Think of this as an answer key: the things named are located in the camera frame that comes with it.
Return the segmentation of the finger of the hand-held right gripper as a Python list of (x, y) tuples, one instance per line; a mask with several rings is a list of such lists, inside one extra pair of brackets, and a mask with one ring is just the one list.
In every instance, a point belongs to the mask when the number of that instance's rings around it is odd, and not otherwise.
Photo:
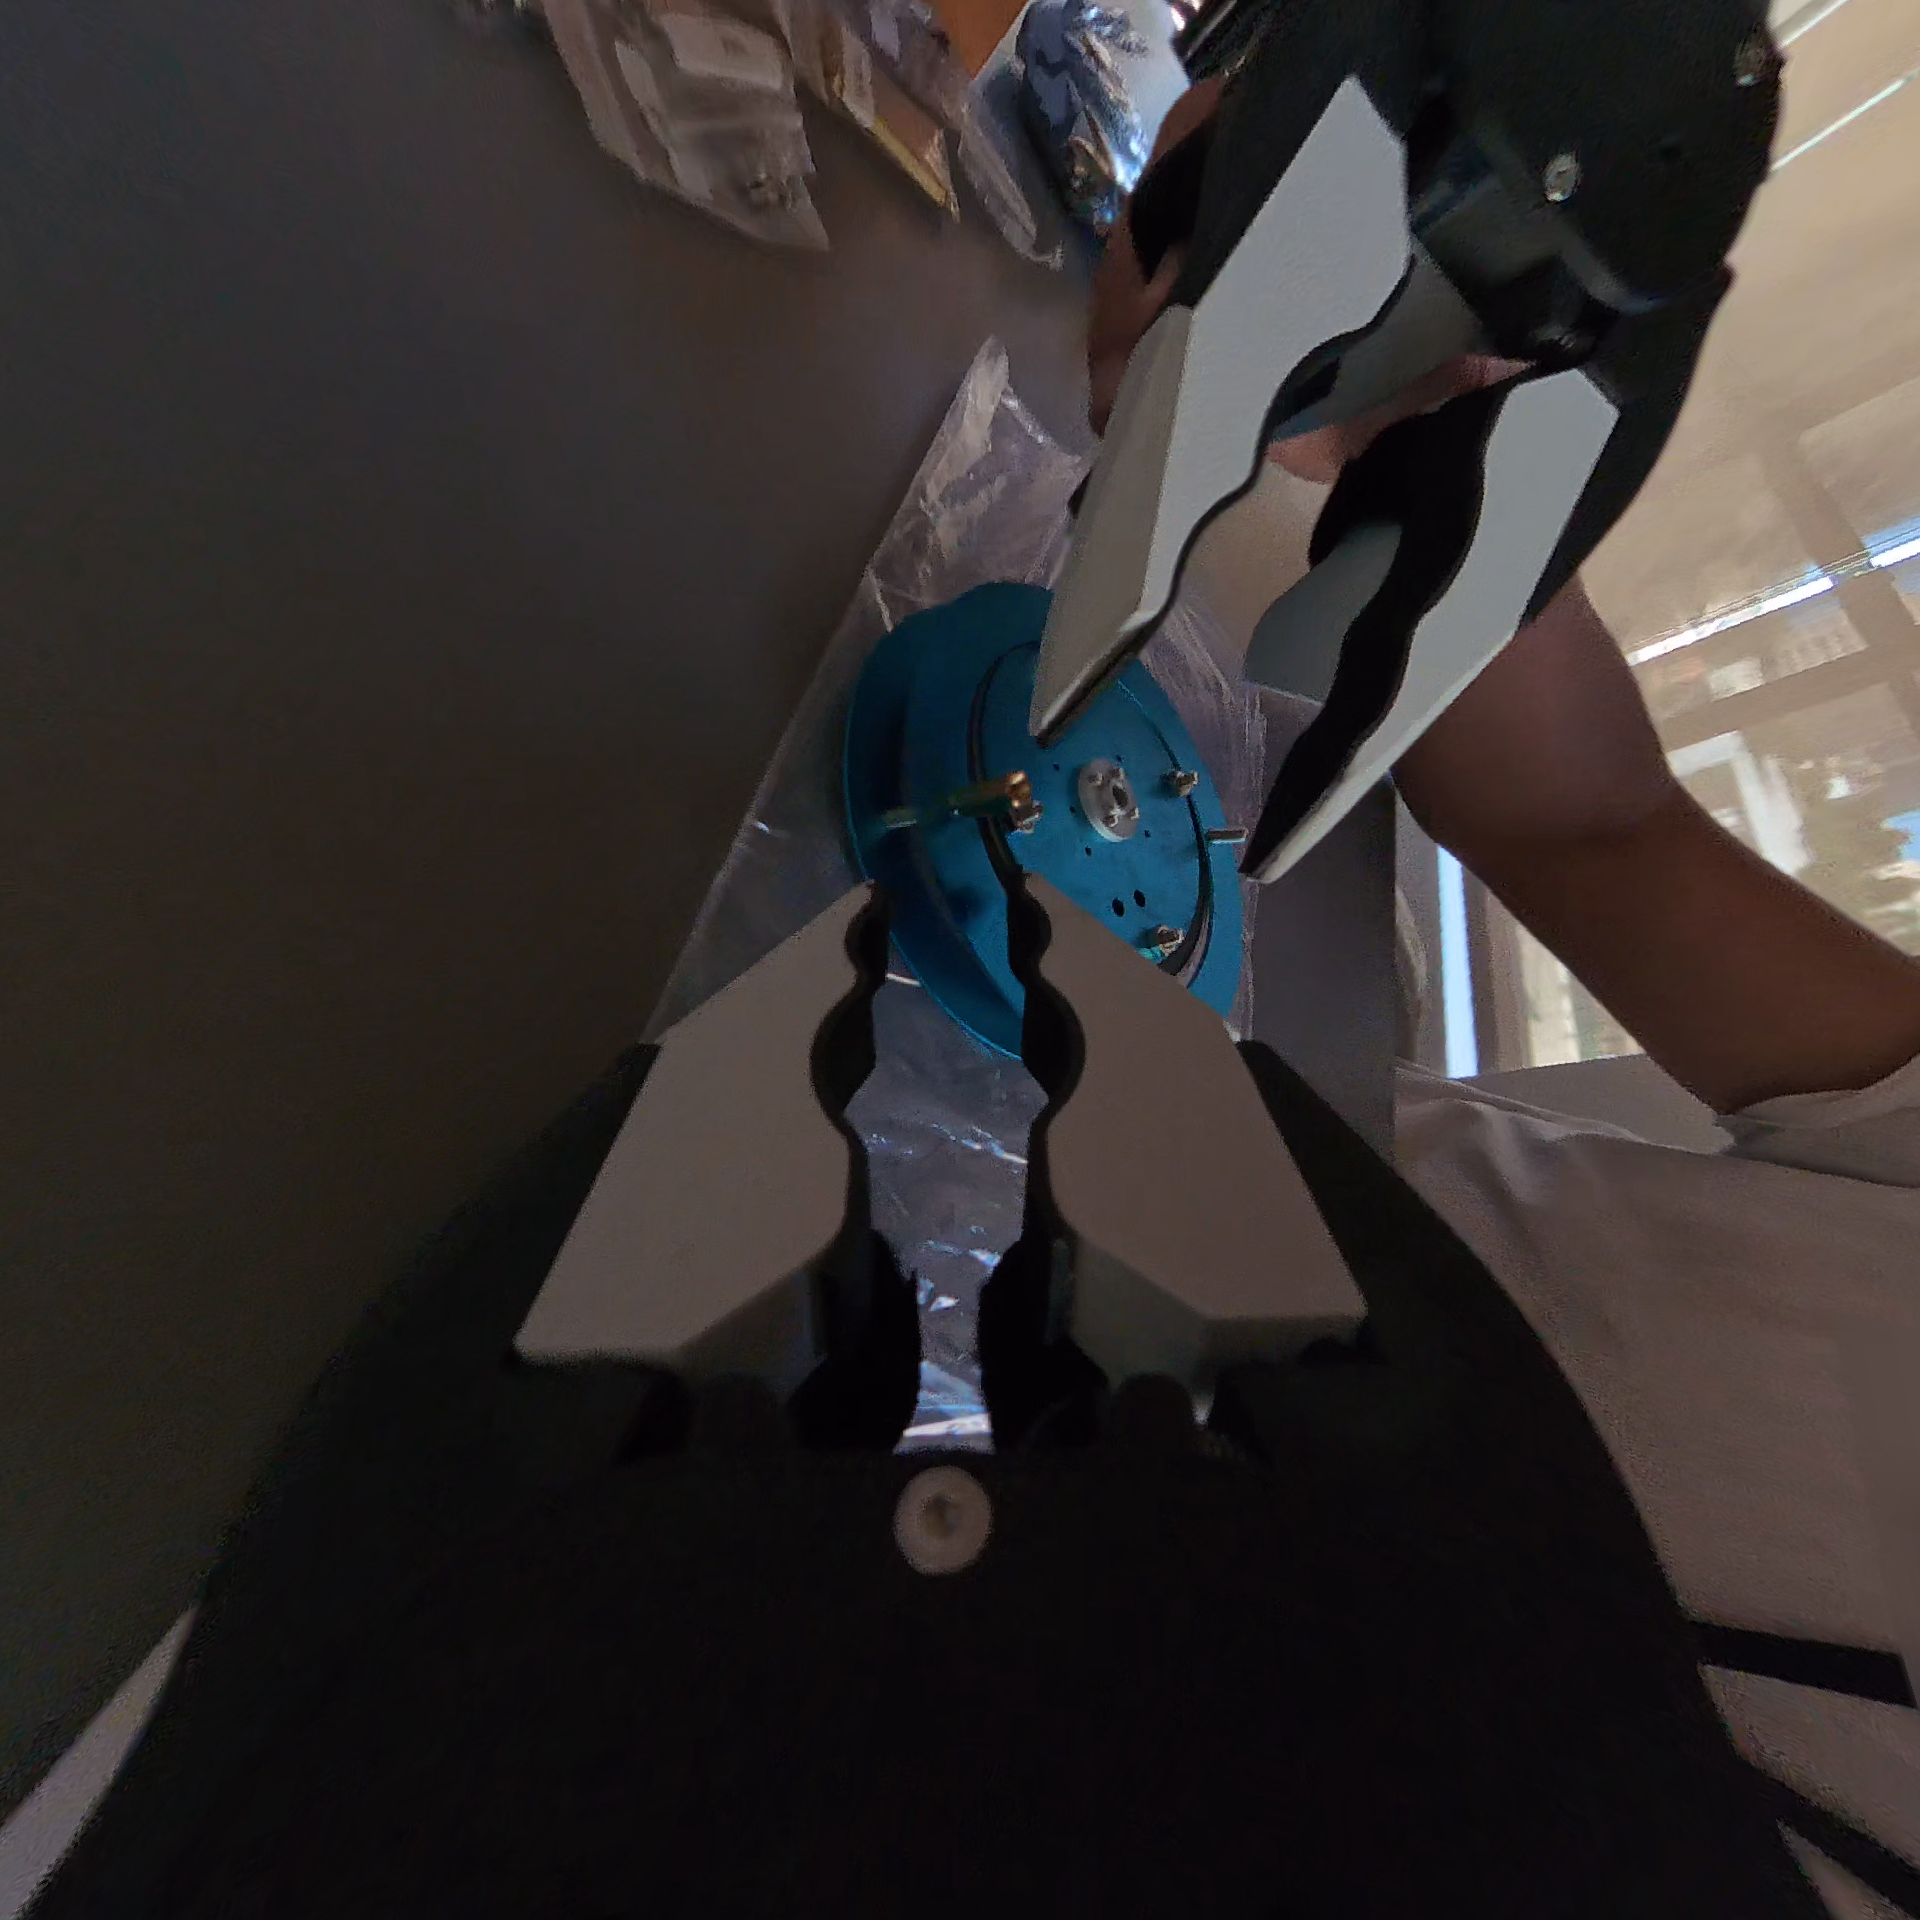
[(1439, 178), (1471, 137), (1452, 78), (1416, 97), (1406, 137), (1361, 78), (1331, 97), (1201, 294), (1138, 340), (1089, 470), (1057, 584), (1031, 734), (1050, 742), (1140, 653), (1211, 518), (1258, 480), (1274, 440), (1371, 414), (1487, 347), (1482, 317), (1416, 240), (1408, 176)]
[(1617, 427), (1577, 370), (1511, 378), (1388, 427), (1346, 464), (1311, 566), (1247, 677), (1313, 704), (1242, 849), (1271, 883), (1315, 850), (1504, 650)]

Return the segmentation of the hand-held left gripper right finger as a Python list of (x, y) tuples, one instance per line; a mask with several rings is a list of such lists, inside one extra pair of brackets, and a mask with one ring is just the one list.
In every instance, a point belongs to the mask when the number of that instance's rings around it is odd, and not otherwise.
[(993, 1440), (1075, 1438), (1136, 1378), (1193, 1405), (1351, 1344), (1361, 1286), (1225, 1020), (1046, 877), (1015, 883), (1006, 931), (1043, 1108), (978, 1298)]

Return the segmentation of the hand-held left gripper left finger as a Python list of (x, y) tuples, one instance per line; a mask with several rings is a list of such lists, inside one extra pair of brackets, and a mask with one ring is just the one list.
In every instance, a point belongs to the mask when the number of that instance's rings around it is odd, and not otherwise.
[(873, 1228), (849, 1117), (875, 1070), (889, 948), (887, 901), (863, 881), (662, 1036), (520, 1360), (753, 1378), (812, 1446), (899, 1445), (921, 1393), (919, 1304)]

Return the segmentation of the blue turntable bearing assembly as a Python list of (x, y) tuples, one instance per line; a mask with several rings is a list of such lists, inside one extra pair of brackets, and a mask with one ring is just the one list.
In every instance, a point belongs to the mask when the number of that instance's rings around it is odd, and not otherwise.
[(1166, 690), (1128, 665), (1052, 746), (1026, 726), (1041, 646), (1008, 650), (977, 689), (972, 771), (1025, 776), (1038, 818), (978, 827), (1000, 877), (1052, 883), (1138, 958), (1231, 1017), (1242, 980), (1242, 885), (1217, 835), (1227, 814)]

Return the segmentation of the person's right forearm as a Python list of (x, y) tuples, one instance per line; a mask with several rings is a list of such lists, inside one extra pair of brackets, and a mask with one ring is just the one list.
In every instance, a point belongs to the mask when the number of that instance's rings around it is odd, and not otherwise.
[(1918, 964), (1674, 776), (1582, 584), (1400, 758), (1431, 842), (1718, 1113), (1856, 1093), (1918, 1051)]

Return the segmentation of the grey desk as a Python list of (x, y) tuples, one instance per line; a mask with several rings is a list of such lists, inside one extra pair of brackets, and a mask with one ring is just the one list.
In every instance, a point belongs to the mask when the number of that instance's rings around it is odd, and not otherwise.
[(6, 4), (6, 1812), (374, 1298), (639, 1038), (974, 352), (1089, 265), (834, 116), (825, 253), (475, 4)]

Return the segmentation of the person's right hand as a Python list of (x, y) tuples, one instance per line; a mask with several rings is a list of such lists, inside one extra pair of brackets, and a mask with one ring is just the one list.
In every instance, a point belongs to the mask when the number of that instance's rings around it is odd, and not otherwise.
[[(1168, 108), (1148, 156), (1148, 174), (1193, 131), (1211, 122), (1223, 85), (1223, 78), (1195, 82)], [(1175, 250), (1164, 253), (1154, 274), (1143, 269), (1135, 237), (1135, 204), (1126, 201), (1091, 282), (1089, 427), (1098, 440), (1107, 435), (1136, 340), (1160, 315), (1178, 272)]]

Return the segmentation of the clear plastic bag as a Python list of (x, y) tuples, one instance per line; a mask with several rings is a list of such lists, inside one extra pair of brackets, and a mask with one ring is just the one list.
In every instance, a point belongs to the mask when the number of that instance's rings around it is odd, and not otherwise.
[[(974, 588), (1052, 588), (1071, 496), (1086, 466), (1031, 411), (1004, 340), (988, 336), (784, 723), (665, 980), (649, 1040), (863, 881), (849, 853), (842, 787), (843, 726), (859, 668), (905, 617)], [(1248, 827), (1264, 794), (1267, 721), (1254, 693), (1217, 660), (1217, 643), (1209, 617), (1180, 605), (1138, 664), (1198, 741), (1231, 826)], [(1239, 898), (1239, 994), (1225, 1022), (1243, 1038), (1256, 1011), (1256, 890), (1239, 883)], [(977, 1300), (1019, 1235), (1025, 1141), (1041, 1090), (1018, 1057), (977, 1040), (902, 972), (897, 946), (873, 1025), (880, 1057), (850, 1117), (868, 1148), (873, 1225), (919, 1292), (924, 1360), (908, 1440), (982, 1446), (988, 1420)]]

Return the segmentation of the bubble wrapped black part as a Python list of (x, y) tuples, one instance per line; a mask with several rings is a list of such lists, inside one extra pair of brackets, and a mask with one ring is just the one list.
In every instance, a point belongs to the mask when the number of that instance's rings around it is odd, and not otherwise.
[(1015, 30), (1018, 108), (1071, 218), (1104, 237), (1154, 137), (1136, 97), (1148, 38), (1118, 4), (1038, 3)]

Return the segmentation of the beige roller blind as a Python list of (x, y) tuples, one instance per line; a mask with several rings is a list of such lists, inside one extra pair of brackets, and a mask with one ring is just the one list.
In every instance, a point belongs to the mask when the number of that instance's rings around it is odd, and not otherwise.
[(1915, 378), (1816, 418), (1697, 408), (1588, 570), (1671, 771), (1730, 835), (1918, 940)]

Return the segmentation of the large glass window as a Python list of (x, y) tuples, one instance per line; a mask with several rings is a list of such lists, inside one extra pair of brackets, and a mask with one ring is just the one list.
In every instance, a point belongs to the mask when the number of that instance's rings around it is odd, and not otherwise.
[(1632, 1058), (1601, 1001), (1458, 860), (1439, 850), (1439, 994), (1452, 1077)]

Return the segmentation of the pile of small hardware bags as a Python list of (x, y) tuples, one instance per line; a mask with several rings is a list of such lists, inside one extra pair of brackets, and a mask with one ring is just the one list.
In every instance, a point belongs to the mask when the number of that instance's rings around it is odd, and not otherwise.
[(940, 4), (538, 3), (600, 146), (641, 185), (771, 250), (830, 246), (807, 104), (852, 128), (936, 213), (969, 210), (1060, 269)]

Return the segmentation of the assembly guide sheet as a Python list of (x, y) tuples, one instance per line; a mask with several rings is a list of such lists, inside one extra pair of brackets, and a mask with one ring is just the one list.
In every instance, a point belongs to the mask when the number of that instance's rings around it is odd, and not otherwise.
[(156, 1713), (198, 1613), (198, 1608), (187, 1608), (174, 1621), (146, 1659), (134, 1668), (129, 1681), (7, 1818), (2, 1827), (6, 1917), (22, 1916), (32, 1906), (39, 1888), (57, 1873), (91, 1812), (105, 1798)]

